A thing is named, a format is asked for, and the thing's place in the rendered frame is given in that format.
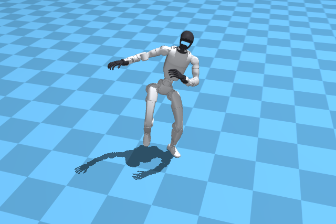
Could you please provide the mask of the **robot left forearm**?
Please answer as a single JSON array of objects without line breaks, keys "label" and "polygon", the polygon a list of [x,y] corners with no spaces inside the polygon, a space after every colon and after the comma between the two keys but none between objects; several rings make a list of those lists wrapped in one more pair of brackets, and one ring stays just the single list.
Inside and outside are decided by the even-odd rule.
[{"label": "robot left forearm", "polygon": [[186,77],[186,81],[188,81],[188,83],[186,83],[185,85],[188,86],[188,87],[189,86],[194,87],[194,86],[197,86],[199,84],[199,78],[189,79],[188,77]]}]

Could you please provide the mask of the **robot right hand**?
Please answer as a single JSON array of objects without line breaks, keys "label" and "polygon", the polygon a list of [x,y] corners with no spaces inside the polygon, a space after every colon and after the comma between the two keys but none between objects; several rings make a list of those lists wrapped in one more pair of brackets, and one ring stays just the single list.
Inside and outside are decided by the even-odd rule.
[{"label": "robot right hand", "polygon": [[118,68],[120,68],[120,66],[125,66],[125,65],[128,65],[129,62],[128,61],[125,61],[124,59],[121,59],[121,60],[117,60],[117,61],[114,61],[114,62],[110,62],[108,64],[108,68],[111,70],[111,67],[112,67],[112,70],[114,69],[115,66],[118,66]]}]

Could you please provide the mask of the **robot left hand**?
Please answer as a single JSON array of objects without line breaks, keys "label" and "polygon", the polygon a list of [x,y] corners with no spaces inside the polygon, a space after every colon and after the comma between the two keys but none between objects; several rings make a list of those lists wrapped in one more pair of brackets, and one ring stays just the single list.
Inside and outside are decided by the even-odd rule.
[{"label": "robot left hand", "polygon": [[186,81],[186,76],[182,75],[178,70],[170,69],[168,73],[170,73],[169,76],[174,75],[174,76],[171,76],[170,78],[176,77],[176,78],[180,79],[184,84],[188,83],[188,81]]}]

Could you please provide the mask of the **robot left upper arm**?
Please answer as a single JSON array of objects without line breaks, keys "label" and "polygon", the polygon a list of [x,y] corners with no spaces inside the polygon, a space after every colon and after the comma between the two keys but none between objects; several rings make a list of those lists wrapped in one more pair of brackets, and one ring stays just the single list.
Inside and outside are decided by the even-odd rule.
[{"label": "robot left upper arm", "polygon": [[192,66],[192,75],[193,77],[191,79],[199,78],[199,59],[196,56],[191,55],[191,64]]}]

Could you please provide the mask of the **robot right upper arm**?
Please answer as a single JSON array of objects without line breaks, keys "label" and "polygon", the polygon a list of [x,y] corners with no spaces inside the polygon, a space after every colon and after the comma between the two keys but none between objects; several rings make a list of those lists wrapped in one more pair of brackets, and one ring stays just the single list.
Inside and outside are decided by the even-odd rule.
[{"label": "robot right upper arm", "polygon": [[166,55],[168,55],[168,53],[170,52],[170,50],[171,50],[171,47],[161,46],[159,48],[150,50],[147,53],[141,54],[140,57],[141,57],[142,61],[146,61],[150,57],[156,57],[156,56],[159,56],[159,55],[166,56]]}]

